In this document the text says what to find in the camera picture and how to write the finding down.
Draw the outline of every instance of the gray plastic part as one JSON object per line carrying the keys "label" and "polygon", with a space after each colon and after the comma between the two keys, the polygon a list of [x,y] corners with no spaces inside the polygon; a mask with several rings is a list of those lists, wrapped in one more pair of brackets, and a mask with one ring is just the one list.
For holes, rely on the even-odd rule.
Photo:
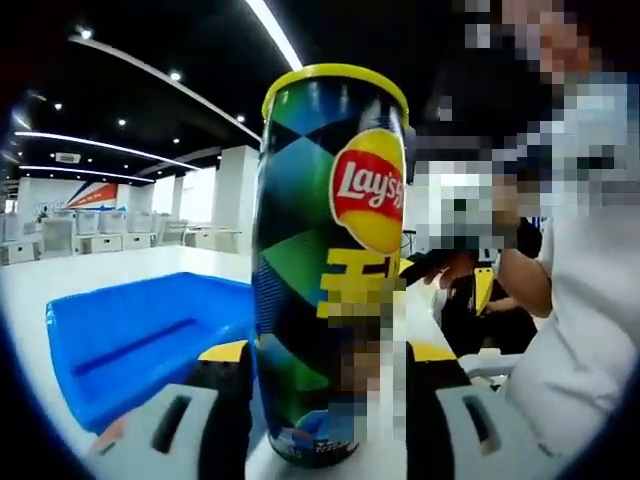
{"label": "gray plastic part", "polygon": [[515,354],[487,357],[472,353],[460,357],[458,363],[469,378],[496,377],[498,375],[511,375],[521,356],[521,354]]}
{"label": "gray plastic part", "polygon": [[[543,450],[520,412],[501,395],[469,386],[439,390],[437,396],[451,434],[456,480],[549,480],[560,473],[565,461]],[[468,405],[487,427],[485,446]]]}
{"label": "gray plastic part", "polygon": [[[131,412],[126,435],[85,459],[98,480],[197,480],[202,434],[218,392],[167,385]],[[188,402],[167,453],[154,447],[154,437],[174,402]]]}

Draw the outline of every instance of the white desk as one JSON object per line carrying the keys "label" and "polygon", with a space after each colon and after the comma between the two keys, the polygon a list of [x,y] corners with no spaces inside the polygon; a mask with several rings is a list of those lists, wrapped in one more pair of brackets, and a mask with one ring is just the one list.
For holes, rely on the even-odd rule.
{"label": "white desk", "polygon": [[[74,293],[176,272],[214,275],[248,283],[251,281],[251,258],[188,247],[157,247],[102,255],[54,258],[10,265],[2,269],[5,313],[10,334],[16,343],[18,357],[45,412],[78,455],[87,452],[95,435],[84,431],[78,425],[58,387],[45,325],[47,302]],[[398,327],[394,327],[394,340],[400,344],[405,336],[409,336],[448,348],[428,309],[428,298],[432,293],[423,290],[425,287],[422,284],[414,287],[407,291],[406,296],[410,297],[407,307],[397,308],[394,314],[394,321]],[[392,388],[389,388],[390,381],[391,371],[385,367],[381,378],[383,393],[380,410],[385,413],[384,418],[387,419],[392,418],[389,403],[393,398]],[[375,406],[372,406],[370,411],[373,414]],[[403,476],[405,455],[404,442],[381,439],[361,445],[350,459],[323,471],[324,475],[333,472],[333,478],[340,473],[340,476],[348,475],[345,478],[367,475],[374,479],[387,480],[392,474]],[[286,474],[286,478],[295,478],[295,473],[290,470],[291,467],[280,460],[266,440],[258,445],[247,460],[249,480],[275,478],[280,476],[275,473],[277,471]],[[311,473],[306,470],[305,475],[306,478],[311,478],[308,476]],[[313,478],[318,478],[317,475],[323,474],[313,473]]]}

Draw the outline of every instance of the white shirt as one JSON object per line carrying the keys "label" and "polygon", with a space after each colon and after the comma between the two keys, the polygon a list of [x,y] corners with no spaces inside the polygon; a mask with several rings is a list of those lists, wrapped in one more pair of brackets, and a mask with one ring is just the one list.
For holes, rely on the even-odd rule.
{"label": "white shirt", "polygon": [[[564,455],[586,446],[617,406],[640,346],[637,119],[627,123],[624,85],[594,81],[571,103],[541,127],[550,133],[546,192],[555,208],[539,261],[551,278],[553,312],[505,388],[541,441]],[[570,181],[580,178],[575,159],[602,155],[593,152],[599,145],[615,146],[613,168]]]}

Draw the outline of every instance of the lay's logo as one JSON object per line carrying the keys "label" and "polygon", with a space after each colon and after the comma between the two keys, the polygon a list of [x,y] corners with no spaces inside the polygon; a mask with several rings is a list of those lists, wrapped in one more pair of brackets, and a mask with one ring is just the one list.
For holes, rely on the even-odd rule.
{"label": "lay's logo", "polygon": [[392,255],[400,248],[404,209],[404,148],[382,128],[359,133],[336,156],[329,198],[333,218],[365,248]]}

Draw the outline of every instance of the blue plastic tray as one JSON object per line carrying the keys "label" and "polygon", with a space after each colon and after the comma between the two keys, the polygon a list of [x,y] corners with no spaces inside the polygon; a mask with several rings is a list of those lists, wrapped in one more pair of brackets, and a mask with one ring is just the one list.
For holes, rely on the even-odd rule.
{"label": "blue plastic tray", "polygon": [[248,338],[253,305],[251,285],[191,273],[50,302],[51,357],[71,412],[101,433],[182,381],[208,348]]}

